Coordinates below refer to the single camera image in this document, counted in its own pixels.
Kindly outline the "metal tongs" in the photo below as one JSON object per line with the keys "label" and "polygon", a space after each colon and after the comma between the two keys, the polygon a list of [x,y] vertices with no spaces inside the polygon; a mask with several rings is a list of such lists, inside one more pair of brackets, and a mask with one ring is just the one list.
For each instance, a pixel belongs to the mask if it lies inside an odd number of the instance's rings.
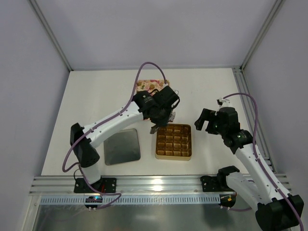
{"label": "metal tongs", "polygon": [[159,126],[159,125],[154,125],[154,126],[151,127],[151,129],[150,129],[150,134],[155,134],[159,129],[160,129],[160,126]]}

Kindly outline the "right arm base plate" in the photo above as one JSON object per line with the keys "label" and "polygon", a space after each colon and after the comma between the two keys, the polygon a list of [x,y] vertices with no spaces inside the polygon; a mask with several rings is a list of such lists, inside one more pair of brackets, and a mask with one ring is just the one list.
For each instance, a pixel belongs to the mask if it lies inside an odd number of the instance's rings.
{"label": "right arm base plate", "polygon": [[202,176],[200,178],[201,185],[202,185],[202,190],[203,192],[220,192],[221,187],[218,182],[217,176]]}

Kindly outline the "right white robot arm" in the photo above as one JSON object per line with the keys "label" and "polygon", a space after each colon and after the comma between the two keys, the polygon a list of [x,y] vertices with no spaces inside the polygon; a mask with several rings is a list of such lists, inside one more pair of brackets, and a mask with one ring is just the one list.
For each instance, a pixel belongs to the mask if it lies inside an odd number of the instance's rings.
{"label": "right white robot arm", "polygon": [[252,181],[249,182],[235,166],[219,169],[218,181],[224,188],[237,192],[255,213],[263,231],[282,231],[299,226],[304,202],[299,195],[292,195],[274,173],[253,144],[253,137],[241,129],[238,114],[233,107],[218,111],[203,109],[194,125],[201,130],[207,122],[206,132],[220,135],[224,144],[242,162]]}

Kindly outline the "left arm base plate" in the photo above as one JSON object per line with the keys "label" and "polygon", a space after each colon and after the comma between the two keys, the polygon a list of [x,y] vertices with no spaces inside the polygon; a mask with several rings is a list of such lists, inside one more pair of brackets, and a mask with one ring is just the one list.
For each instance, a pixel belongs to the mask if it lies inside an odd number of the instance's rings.
{"label": "left arm base plate", "polygon": [[[116,178],[101,178],[91,186],[101,193],[115,193],[116,182]],[[94,193],[94,191],[86,184],[83,178],[77,178],[75,180],[74,193]]]}

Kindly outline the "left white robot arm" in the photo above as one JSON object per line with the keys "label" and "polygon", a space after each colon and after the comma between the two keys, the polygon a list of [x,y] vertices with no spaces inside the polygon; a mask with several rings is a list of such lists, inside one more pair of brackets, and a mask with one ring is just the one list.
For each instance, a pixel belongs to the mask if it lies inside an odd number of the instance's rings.
{"label": "left white robot arm", "polygon": [[105,140],[142,120],[153,123],[150,134],[154,134],[168,125],[179,102],[178,93],[170,86],[152,92],[139,91],[114,114],[84,127],[75,123],[70,130],[69,151],[77,157],[85,182],[92,185],[101,179],[96,148]]}

